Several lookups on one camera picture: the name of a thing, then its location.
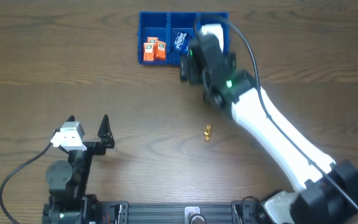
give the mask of wooden surface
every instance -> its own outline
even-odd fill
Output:
[[[208,108],[200,87],[180,83],[177,68],[137,63],[139,11],[230,12],[277,108],[320,149],[358,168],[358,1],[0,0],[0,184],[69,115],[96,139],[107,113],[116,148],[93,159],[87,189],[100,199],[230,202],[291,190],[274,160]],[[231,49],[251,70],[235,35]],[[8,182],[13,217],[40,223],[45,171],[66,158],[49,150]],[[1,209],[0,223],[9,223]]]

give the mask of green light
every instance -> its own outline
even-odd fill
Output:
[[[233,84],[231,83],[231,80],[226,81],[226,85],[228,88],[231,88]]]

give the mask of cable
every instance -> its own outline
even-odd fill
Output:
[[[215,15],[203,15],[201,16],[200,19],[205,19],[205,18],[209,18],[209,19],[214,19],[217,20],[219,22],[222,22],[226,25],[228,25],[230,28],[232,28],[240,37],[241,39],[244,41],[244,43],[246,44],[248,51],[249,51],[249,55],[251,57],[252,60],[252,66],[254,68],[254,73],[255,73],[255,85],[256,85],[256,90],[258,92],[258,97],[259,97],[259,101],[260,101],[260,105],[262,106],[262,109],[264,110],[266,117],[272,122],[272,124],[277,128],[277,130],[293,145],[293,147],[303,156],[306,158],[306,160],[308,161],[308,163],[312,166],[314,166],[320,173],[321,175],[323,175],[323,177],[330,182],[338,191],[341,195],[343,195],[343,197],[358,211],[358,205],[350,198],[350,196],[348,196],[348,194],[346,194],[345,191],[342,190],[342,188],[340,186],[338,186],[337,183],[335,183],[335,181],[332,180],[332,178],[330,178],[314,161],[312,161],[296,144],[295,142],[292,141],[292,139],[290,137],[288,137],[285,132],[279,127],[279,125],[273,120],[272,116],[269,114],[269,112],[266,109],[264,100],[262,99],[262,92],[261,92],[261,88],[260,88],[260,79],[259,79],[259,73],[258,73],[258,67],[256,65],[256,60],[255,60],[255,56],[254,53],[251,49],[251,46],[248,43],[248,40],[246,39],[246,37],[242,34],[242,32],[236,27],[236,25],[234,25],[232,22],[228,21],[227,19],[221,17],[221,16],[215,16]],[[199,32],[197,31],[196,28],[197,25],[197,19],[194,21],[194,30],[197,36],[200,36]]]
[[[11,214],[9,214],[9,212],[6,210],[6,207],[4,205],[4,202],[2,201],[2,192],[4,191],[4,187],[6,185],[6,182],[15,174],[17,173],[17,171],[21,170],[22,168],[24,168],[25,166],[29,165],[30,163],[34,162],[35,160],[37,160],[38,158],[40,158],[42,155],[44,155],[48,149],[50,148],[50,146],[52,145],[52,143],[50,142],[48,144],[48,146],[37,156],[35,156],[34,158],[30,159],[29,161],[23,163],[22,165],[20,165],[18,168],[14,169],[2,182],[1,184],[1,188],[0,188],[0,206],[1,209],[3,210],[3,212],[5,213],[5,215],[8,217],[8,219],[10,219],[11,222],[13,222],[14,224],[20,224],[19,222],[17,222]]]

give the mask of wooden table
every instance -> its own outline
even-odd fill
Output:
[[[129,202],[230,202],[291,190],[245,131],[203,103],[176,67],[137,62],[139,11],[228,11],[248,36],[277,108],[335,160],[358,168],[358,1],[0,1],[0,184],[73,114],[116,148],[93,159],[87,192]],[[238,67],[252,71],[231,35]],[[212,125],[211,142],[203,131]],[[51,149],[6,185],[21,223],[40,223]],[[357,223],[358,216],[351,221]],[[9,223],[0,209],[0,223]]]

